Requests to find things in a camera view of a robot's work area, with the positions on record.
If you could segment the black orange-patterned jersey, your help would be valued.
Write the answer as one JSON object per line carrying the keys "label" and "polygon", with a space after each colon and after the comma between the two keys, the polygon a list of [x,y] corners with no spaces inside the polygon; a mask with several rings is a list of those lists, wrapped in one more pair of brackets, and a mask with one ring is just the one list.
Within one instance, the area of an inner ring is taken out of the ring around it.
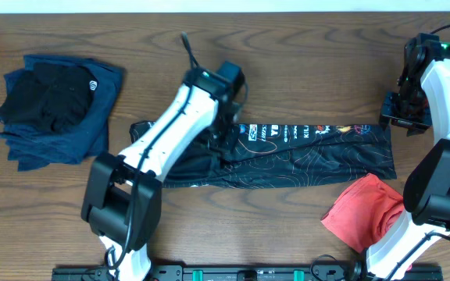
{"label": "black orange-patterned jersey", "polygon": [[196,137],[165,188],[310,187],[373,174],[396,177],[391,132],[377,125],[235,124],[222,140]]}

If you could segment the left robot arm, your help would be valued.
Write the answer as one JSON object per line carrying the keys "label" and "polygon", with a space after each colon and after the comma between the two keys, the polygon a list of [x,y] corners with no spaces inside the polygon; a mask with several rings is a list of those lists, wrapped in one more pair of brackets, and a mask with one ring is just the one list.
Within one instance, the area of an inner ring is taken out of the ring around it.
{"label": "left robot arm", "polygon": [[151,268],[147,243],[159,224],[163,182],[194,140],[217,149],[240,110],[241,68],[225,62],[217,72],[195,66],[169,108],[118,155],[101,153],[89,174],[81,218],[105,245],[105,264],[86,280],[143,280]]}

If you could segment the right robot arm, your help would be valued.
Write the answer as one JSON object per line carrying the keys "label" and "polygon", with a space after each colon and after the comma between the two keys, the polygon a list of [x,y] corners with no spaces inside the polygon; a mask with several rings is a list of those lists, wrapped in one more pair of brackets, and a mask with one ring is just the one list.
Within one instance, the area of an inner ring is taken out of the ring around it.
{"label": "right robot arm", "polygon": [[439,280],[436,268],[411,269],[436,241],[450,241],[450,43],[420,33],[404,46],[398,92],[387,94],[380,125],[408,135],[434,132],[434,146],[412,171],[403,191],[404,212],[368,247],[356,280]]}

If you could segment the red t-shirt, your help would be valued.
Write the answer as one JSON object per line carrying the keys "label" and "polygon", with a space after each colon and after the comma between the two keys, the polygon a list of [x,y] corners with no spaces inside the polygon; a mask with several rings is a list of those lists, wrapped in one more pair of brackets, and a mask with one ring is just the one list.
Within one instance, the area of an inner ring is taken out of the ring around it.
{"label": "red t-shirt", "polygon": [[384,237],[404,210],[403,196],[370,173],[344,190],[321,222],[360,253]]}

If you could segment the folded black shirt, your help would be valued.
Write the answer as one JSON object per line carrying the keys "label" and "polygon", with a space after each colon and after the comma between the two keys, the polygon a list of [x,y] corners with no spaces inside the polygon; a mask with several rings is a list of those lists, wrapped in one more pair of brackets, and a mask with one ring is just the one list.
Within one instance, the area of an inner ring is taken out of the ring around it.
{"label": "folded black shirt", "polygon": [[61,133],[76,126],[93,102],[95,77],[81,66],[38,62],[15,80],[0,107],[0,121]]}

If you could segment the folded navy blue shirt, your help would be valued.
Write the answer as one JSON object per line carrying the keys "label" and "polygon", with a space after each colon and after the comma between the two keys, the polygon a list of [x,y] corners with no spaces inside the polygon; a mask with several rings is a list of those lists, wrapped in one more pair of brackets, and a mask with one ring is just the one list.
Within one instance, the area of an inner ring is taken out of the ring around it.
{"label": "folded navy blue shirt", "polygon": [[0,133],[9,146],[8,158],[18,163],[19,171],[44,168],[52,163],[79,164],[98,155],[109,146],[108,117],[123,84],[123,69],[94,59],[57,55],[25,55],[24,67],[4,76],[6,98],[16,78],[32,70],[38,62],[60,66],[81,66],[89,70],[96,82],[93,102],[84,119],[61,133],[51,133],[28,125],[3,125]]}

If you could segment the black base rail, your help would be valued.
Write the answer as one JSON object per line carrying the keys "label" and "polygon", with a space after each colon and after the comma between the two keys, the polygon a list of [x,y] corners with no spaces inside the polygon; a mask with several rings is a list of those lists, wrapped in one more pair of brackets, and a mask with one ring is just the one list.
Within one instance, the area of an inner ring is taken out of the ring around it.
{"label": "black base rail", "polygon": [[[315,280],[384,280],[364,276],[360,269],[336,262],[323,262],[313,267],[185,267],[181,265],[153,266],[147,281],[315,281]],[[115,279],[107,269],[56,268],[52,270],[53,281],[121,280]],[[406,281],[442,281],[440,266],[416,265],[405,273]]]}

